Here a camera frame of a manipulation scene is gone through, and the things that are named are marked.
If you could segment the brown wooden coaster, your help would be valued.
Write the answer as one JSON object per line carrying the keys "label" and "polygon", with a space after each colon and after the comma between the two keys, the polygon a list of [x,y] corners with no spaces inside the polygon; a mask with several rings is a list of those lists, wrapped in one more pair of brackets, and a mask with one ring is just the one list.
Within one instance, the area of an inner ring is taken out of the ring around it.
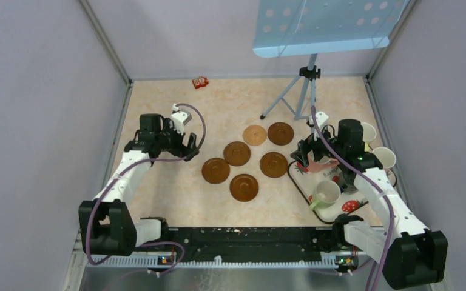
{"label": "brown wooden coaster", "polygon": [[228,164],[238,167],[250,160],[251,150],[244,142],[234,141],[224,148],[223,157]]}
{"label": "brown wooden coaster", "polygon": [[259,184],[252,175],[243,173],[231,180],[229,190],[235,200],[249,202],[258,195]]}
{"label": "brown wooden coaster", "polygon": [[288,167],[288,161],[284,155],[278,152],[268,152],[260,160],[260,170],[270,178],[283,176]]}
{"label": "brown wooden coaster", "polygon": [[294,130],[285,122],[275,122],[268,129],[268,138],[275,145],[285,146],[293,140]]}
{"label": "brown wooden coaster", "polygon": [[229,177],[230,166],[222,158],[211,158],[203,164],[201,174],[206,182],[221,184]]}

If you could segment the woven rattan coaster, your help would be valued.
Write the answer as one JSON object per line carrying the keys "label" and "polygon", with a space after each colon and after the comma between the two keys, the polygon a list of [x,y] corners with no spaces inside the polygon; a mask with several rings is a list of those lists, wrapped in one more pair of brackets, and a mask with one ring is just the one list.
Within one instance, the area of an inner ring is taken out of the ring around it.
{"label": "woven rattan coaster", "polygon": [[242,134],[245,143],[251,146],[259,146],[267,139],[266,130],[260,125],[250,125],[243,131]]}

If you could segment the white strawberry tray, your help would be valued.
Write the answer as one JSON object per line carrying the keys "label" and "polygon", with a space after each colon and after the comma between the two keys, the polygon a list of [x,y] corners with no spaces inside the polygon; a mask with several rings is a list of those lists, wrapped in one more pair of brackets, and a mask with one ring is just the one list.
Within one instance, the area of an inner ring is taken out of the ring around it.
{"label": "white strawberry tray", "polygon": [[[338,185],[340,173],[341,170],[338,166],[322,170],[319,173],[309,173],[308,169],[302,167],[297,161],[288,164],[287,168],[287,175],[305,200],[307,208],[312,202],[312,194],[316,185],[322,181],[334,181]],[[369,206],[368,200],[359,191],[350,195],[341,192],[339,200],[332,206],[315,209],[312,212],[319,221],[326,225],[333,224],[334,220],[341,214],[357,215],[374,227],[382,225],[380,219]]]}

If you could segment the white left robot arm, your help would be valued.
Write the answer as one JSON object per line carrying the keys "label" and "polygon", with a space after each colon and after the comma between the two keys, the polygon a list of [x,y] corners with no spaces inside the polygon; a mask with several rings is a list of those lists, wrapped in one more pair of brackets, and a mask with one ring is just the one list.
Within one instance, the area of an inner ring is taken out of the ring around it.
{"label": "white left robot arm", "polygon": [[142,114],[140,128],[124,147],[119,166],[105,187],[93,199],[78,207],[83,251],[87,255],[129,256],[144,243],[164,250],[170,234],[162,229],[163,220],[146,218],[134,222],[128,205],[138,186],[160,154],[170,153],[173,161],[189,161],[199,153],[196,134],[184,144],[185,126],[191,114],[180,110],[165,118],[159,114]]}

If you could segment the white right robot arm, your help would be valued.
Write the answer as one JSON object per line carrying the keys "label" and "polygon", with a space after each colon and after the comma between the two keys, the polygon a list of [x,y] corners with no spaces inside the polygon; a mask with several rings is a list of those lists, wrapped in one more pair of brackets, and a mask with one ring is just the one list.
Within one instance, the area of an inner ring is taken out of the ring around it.
{"label": "white right robot arm", "polygon": [[356,246],[373,259],[369,290],[376,288],[381,276],[394,290],[441,282],[447,259],[446,236],[430,230],[404,203],[381,161],[365,150],[360,121],[341,120],[332,138],[326,134],[327,123],[323,112],[312,115],[308,124],[313,133],[299,141],[291,157],[305,167],[309,166],[309,153],[316,162],[324,157],[338,160],[346,183],[365,197],[386,231],[378,233],[358,216],[341,214],[333,223],[333,245],[340,250]]}

